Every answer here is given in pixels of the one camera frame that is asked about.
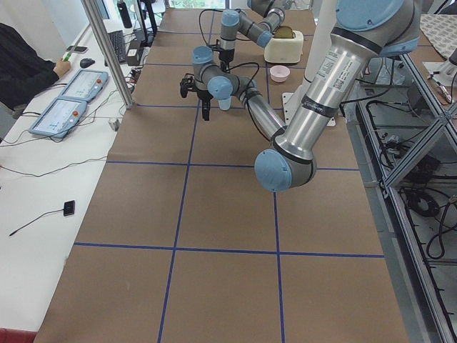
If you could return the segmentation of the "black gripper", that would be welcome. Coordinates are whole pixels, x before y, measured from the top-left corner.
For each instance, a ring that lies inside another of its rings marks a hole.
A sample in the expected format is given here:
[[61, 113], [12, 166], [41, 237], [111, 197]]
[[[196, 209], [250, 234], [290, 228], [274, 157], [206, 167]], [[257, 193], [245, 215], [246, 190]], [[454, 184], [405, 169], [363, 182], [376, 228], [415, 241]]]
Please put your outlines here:
[[229, 64], [233, 61], [233, 49], [219, 48], [219, 60], [221, 61], [221, 70], [229, 71]]
[[210, 120], [211, 100], [213, 96], [204, 84], [196, 84], [197, 97], [201, 100], [201, 115], [204, 121]]

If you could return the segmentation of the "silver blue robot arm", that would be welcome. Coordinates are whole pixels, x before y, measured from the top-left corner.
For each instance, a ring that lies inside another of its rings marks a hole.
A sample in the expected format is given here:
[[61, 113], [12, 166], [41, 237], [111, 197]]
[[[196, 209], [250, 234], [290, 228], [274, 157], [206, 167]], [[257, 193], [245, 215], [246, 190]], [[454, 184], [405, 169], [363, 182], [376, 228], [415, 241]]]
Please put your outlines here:
[[262, 21], [256, 23], [241, 9], [226, 9], [222, 12], [221, 34], [216, 50], [223, 71], [229, 70], [229, 64], [234, 59], [238, 34], [265, 48], [285, 19], [286, 7], [283, 1], [247, 1], [247, 4], [263, 17]]
[[285, 18], [282, 1], [250, 1], [262, 16], [252, 21], [241, 10], [225, 10], [221, 43], [193, 50], [194, 71], [180, 83], [180, 92], [197, 94], [203, 118], [209, 117], [211, 100], [223, 110], [239, 99], [270, 148], [255, 160], [256, 178], [263, 188], [282, 192], [311, 181], [316, 172], [313, 146], [351, 90], [356, 77], [378, 56], [398, 56], [413, 51], [419, 40], [420, 1], [337, 1], [330, 12], [336, 18], [328, 33], [330, 46], [302, 96], [289, 123], [283, 122], [256, 88], [253, 80], [237, 76], [214, 62], [214, 52], [232, 53], [237, 34], [266, 46]]

